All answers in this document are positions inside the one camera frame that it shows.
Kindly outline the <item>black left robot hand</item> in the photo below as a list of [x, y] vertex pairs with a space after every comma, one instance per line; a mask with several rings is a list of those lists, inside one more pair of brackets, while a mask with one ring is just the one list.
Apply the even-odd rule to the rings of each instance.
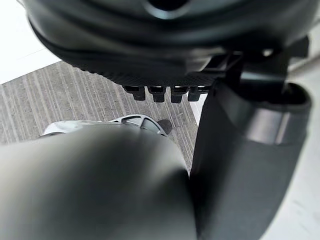
[[197, 237], [258, 240], [286, 194], [312, 101], [287, 82], [317, 0], [24, 0], [41, 43], [137, 101], [206, 94], [190, 173]]

